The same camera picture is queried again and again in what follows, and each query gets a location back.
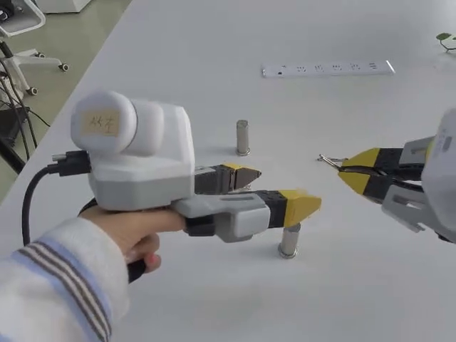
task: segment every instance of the hand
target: hand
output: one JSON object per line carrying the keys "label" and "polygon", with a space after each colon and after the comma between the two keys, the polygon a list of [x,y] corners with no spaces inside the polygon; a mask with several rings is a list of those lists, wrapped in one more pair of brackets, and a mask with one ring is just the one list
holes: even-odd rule
{"label": "hand", "polygon": [[160,247],[157,233],[184,229],[185,221],[171,210],[111,213],[91,207],[80,214],[99,226],[119,246],[127,264],[144,259],[149,273],[160,267],[162,260],[155,252]]}

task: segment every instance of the silver cylinder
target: silver cylinder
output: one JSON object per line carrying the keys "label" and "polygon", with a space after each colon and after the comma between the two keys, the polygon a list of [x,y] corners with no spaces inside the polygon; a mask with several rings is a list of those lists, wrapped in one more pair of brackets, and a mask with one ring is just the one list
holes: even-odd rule
{"label": "silver cylinder", "polygon": [[236,153],[245,156],[250,153],[249,148],[249,121],[239,120],[236,123],[237,147]]}
{"label": "silver cylinder", "polygon": [[298,254],[298,240],[301,224],[284,228],[282,241],[279,245],[280,256],[284,259],[293,259]]}

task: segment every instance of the gray gripper body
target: gray gripper body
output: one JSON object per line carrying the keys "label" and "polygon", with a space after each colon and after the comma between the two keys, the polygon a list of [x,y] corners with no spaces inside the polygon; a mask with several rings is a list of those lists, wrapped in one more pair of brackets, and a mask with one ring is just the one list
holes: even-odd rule
{"label": "gray gripper body", "polygon": [[251,239],[268,229],[271,210],[256,194],[195,195],[173,202],[171,208],[187,218],[214,215],[215,234],[225,242]]}
{"label": "gray gripper body", "polygon": [[409,141],[404,145],[399,164],[425,164],[426,151],[434,137]]}
{"label": "gray gripper body", "polygon": [[392,185],[383,200],[382,210],[413,232],[421,232],[425,227],[429,227],[456,243],[456,232],[452,232],[440,223],[424,192]]}

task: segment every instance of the fingers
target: fingers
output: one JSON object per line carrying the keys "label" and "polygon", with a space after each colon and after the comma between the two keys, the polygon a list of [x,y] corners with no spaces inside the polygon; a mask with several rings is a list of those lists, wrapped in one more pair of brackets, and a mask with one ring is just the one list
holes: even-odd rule
{"label": "fingers", "polygon": [[144,258],[145,264],[147,265],[145,273],[154,272],[162,264],[162,258],[157,254],[148,254]]}
{"label": "fingers", "polygon": [[94,217],[100,216],[102,214],[107,214],[104,209],[101,209],[98,205],[90,207],[79,214],[80,217],[85,219],[92,219]]}
{"label": "fingers", "polygon": [[127,264],[144,259],[148,254],[154,254],[160,248],[160,238],[157,234],[142,238],[126,255]]}
{"label": "fingers", "polygon": [[124,212],[116,214],[119,222],[124,222],[133,239],[160,232],[177,232],[185,228],[185,221],[178,213],[171,210],[153,210],[146,212]]}

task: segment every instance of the electrical outlet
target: electrical outlet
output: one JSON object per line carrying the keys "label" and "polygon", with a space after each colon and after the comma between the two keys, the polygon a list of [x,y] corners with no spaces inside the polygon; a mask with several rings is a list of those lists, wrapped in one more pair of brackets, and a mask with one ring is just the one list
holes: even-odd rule
{"label": "electrical outlet", "polygon": [[358,76],[392,75],[395,73],[389,61],[344,62],[344,63],[303,63],[297,65],[263,66],[265,78],[285,78],[297,76]]}

